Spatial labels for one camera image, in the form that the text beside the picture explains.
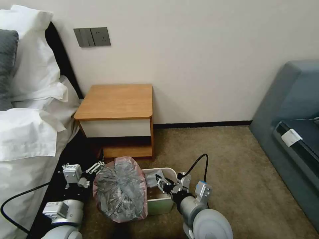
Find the nightstand tabletop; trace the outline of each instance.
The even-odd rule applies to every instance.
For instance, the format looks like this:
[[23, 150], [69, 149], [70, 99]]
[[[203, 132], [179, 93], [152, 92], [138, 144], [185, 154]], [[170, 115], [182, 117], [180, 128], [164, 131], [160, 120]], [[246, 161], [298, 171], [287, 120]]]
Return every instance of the nightstand tabletop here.
[[76, 120], [149, 119], [153, 115], [152, 85], [92, 85]]

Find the nightstand drawer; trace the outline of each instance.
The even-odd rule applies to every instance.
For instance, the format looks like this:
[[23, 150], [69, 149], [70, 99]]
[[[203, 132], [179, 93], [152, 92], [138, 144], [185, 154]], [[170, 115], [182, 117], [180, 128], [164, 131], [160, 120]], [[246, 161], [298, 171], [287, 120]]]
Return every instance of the nightstand drawer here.
[[80, 124], [88, 138], [151, 135], [149, 119], [88, 120]]

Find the white tag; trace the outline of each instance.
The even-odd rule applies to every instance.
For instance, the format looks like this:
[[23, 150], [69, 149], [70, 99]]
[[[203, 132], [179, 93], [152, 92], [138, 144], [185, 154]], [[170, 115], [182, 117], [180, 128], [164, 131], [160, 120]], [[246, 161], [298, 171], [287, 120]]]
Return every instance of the white tag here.
[[281, 139], [290, 147], [295, 142], [302, 140], [302, 137], [294, 129], [290, 129], [282, 135]]

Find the black cable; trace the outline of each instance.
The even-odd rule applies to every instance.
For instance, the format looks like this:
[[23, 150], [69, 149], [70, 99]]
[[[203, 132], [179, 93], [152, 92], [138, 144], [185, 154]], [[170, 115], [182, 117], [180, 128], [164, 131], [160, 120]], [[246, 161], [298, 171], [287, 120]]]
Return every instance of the black cable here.
[[204, 174], [204, 182], [206, 182], [206, 175], [207, 175], [207, 168], [208, 168], [208, 155], [207, 154], [202, 154], [194, 163], [193, 165], [190, 167], [190, 169], [187, 171], [186, 174], [180, 176], [180, 179], [187, 176], [190, 171], [192, 171], [192, 169], [195, 167], [195, 165], [198, 163], [199, 160], [201, 160], [204, 156], [206, 156], [206, 167], [205, 167], [205, 174]]
[[32, 192], [32, 191], [35, 191], [35, 190], [37, 190], [37, 189], [39, 189], [39, 188], [43, 188], [43, 187], [45, 187], [46, 185], [49, 185], [49, 183], [50, 183], [50, 182], [45, 183], [45, 184], [42, 184], [42, 185], [37, 186], [37, 187], [35, 187], [35, 188], [33, 188], [33, 189], [30, 189], [30, 190], [28, 190], [28, 191], [25, 191], [25, 192], [23, 192], [23, 193], [17, 194], [17, 195], [15, 195], [15, 196], [9, 198], [8, 200], [6, 200], [6, 201], [1, 205], [1, 208], [0, 208], [1, 214], [4, 216], [5, 219], [7, 219], [9, 222], [11, 222], [13, 225], [15, 225], [17, 228], [19, 228], [20, 230], [24, 231], [26, 234], [29, 234], [30, 231], [29, 231], [28, 229], [24, 228], [23, 226], [21, 226], [19, 223], [17, 223], [17, 222], [15, 222], [14, 220], [12, 220], [12, 219], [4, 212], [3, 208], [4, 208], [5, 204], [7, 204], [8, 202], [10, 202], [12, 199], [15, 199], [15, 198], [17, 198], [17, 197], [20, 197], [20, 196], [22, 196], [22, 195], [24, 195], [24, 194], [27, 194], [27, 193], [30, 193], [30, 192]]

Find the light switch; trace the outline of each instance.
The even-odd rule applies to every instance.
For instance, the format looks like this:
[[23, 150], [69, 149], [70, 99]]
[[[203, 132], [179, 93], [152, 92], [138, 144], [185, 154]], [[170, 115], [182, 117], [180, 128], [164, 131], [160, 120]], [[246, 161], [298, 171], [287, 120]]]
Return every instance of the light switch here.
[[75, 28], [73, 29], [80, 47], [110, 46], [107, 28]]

